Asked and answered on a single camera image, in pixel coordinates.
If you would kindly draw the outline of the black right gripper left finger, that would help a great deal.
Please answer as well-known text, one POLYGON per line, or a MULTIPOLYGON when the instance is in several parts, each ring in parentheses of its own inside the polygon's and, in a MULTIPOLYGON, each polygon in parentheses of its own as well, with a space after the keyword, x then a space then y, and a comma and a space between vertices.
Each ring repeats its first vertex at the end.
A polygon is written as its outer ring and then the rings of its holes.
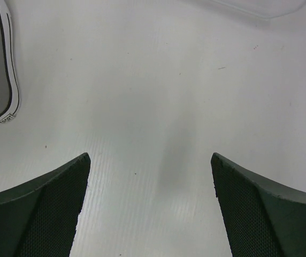
POLYGON ((91 160, 61 167, 0 192, 0 256, 69 256, 91 160))

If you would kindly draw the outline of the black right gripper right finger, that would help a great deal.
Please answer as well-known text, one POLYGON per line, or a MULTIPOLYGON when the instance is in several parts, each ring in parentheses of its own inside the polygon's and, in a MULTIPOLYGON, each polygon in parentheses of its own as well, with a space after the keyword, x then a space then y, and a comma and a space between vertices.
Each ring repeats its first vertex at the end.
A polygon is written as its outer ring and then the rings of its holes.
POLYGON ((211 169, 233 256, 306 256, 306 192, 218 153, 211 169))

